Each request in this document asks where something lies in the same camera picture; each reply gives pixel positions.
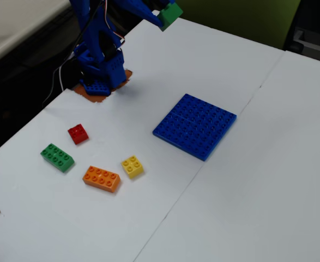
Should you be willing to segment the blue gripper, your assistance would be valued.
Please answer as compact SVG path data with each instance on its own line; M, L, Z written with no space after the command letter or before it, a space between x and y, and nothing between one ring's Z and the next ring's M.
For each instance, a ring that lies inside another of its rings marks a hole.
M135 8L135 14L147 20L148 22L156 25L157 27L162 27L163 24L160 19L155 16L152 11L141 1L141 0L114 0L115 4L124 10L133 10ZM164 4L173 4L175 0L164 0Z

